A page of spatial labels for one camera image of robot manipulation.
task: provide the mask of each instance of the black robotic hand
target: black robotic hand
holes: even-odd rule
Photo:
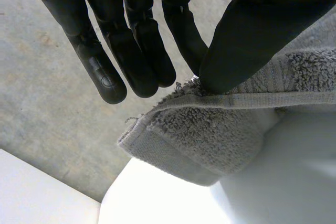
[[[62,26],[102,98],[111,104],[124,100],[127,89],[104,52],[88,17],[85,0],[42,0]],[[190,0],[162,0],[165,20],[178,48],[198,75],[207,46],[188,8]],[[176,73],[164,48],[153,0],[124,0],[130,28],[124,18],[123,0],[88,0],[104,39],[133,91],[142,98],[158,87],[172,85]]]
[[[175,70],[153,19],[153,0],[88,0],[113,55],[134,92],[156,93],[175,80]],[[280,49],[323,16],[336,0],[232,0],[209,50],[198,33],[190,0],[162,0],[179,50],[202,85],[224,93],[262,68]],[[84,0],[43,0],[61,24],[103,99],[121,102],[126,87],[103,51]]]
[[[202,62],[202,85],[213,93],[239,85],[335,4],[336,0],[232,0]]]

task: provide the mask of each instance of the robotic hand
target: robotic hand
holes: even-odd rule
[[[127,94],[102,49],[85,0],[42,0],[62,26],[102,98],[111,104]],[[232,0],[208,50],[188,8],[190,0],[162,0],[165,20],[181,55],[205,88],[224,93],[247,80],[281,48],[331,9],[336,0]],[[88,0],[102,34],[133,91],[154,95],[176,78],[153,19],[153,0]]]
[[[124,100],[127,89],[104,52],[89,20],[85,0],[42,0],[61,25],[102,98],[111,104]],[[166,22],[182,56],[198,74],[207,51],[188,8],[190,0],[162,0]],[[134,93],[142,98],[172,85],[175,69],[164,48],[153,0],[88,0],[103,37]]]

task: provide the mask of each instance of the terry cloth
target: terry cloth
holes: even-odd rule
[[[198,79],[142,115],[118,145],[176,177],[208,186],[244,169],[290,110],[336,112],[336,8],[249,80],[211,95]]]

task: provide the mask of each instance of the towel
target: towel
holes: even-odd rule
[[[336,7],[247,81],[222,95],[197,78],[140,116],[118,146],[169,174],[209,186],[243,170],[288,111],[336,112]]]

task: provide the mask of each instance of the white surface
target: white surface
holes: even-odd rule
[[[106,193],[99,224],[229,224],[208,187],[132,159]]]
[[[265,140],[244,171],[221,180],[234,223],[336,223],[336,114],[287,115]]]
[[[0,150],[0,224],[97,224],[100,204]]]

